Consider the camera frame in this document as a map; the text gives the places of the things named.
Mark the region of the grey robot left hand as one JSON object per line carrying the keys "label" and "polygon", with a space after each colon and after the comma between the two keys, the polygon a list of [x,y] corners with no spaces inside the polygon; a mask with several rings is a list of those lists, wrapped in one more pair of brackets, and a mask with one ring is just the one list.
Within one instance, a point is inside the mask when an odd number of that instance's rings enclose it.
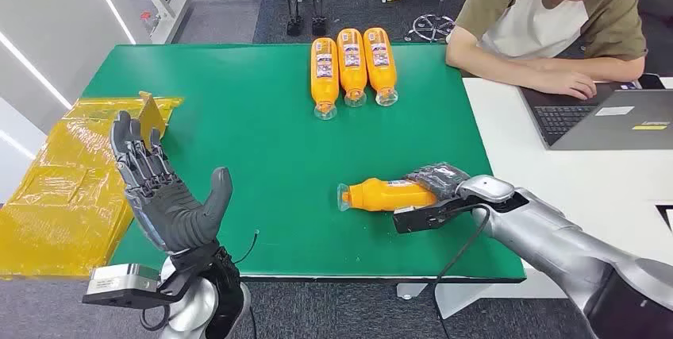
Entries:
{"label": "grey robot left hand", "polygon": [[171,166],[159,131],[153,129],[146,148],[140,127],[139,120],[120,111],[110,144],[125,197],[145,236],[168,255],[215,242],[233,193],[229,169],[213,170],[210,193],[199,202]]}

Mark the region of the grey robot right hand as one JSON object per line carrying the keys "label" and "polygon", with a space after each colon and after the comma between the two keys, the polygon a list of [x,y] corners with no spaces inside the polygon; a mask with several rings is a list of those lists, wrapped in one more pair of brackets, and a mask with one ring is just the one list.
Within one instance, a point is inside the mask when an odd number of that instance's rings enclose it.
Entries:
{"label": "grey robot right hand", "polygon": [[405,179],[431,192],[437,201],[456,197],[458,186],[471,176],[447,162],[425,165],[405,175]]}

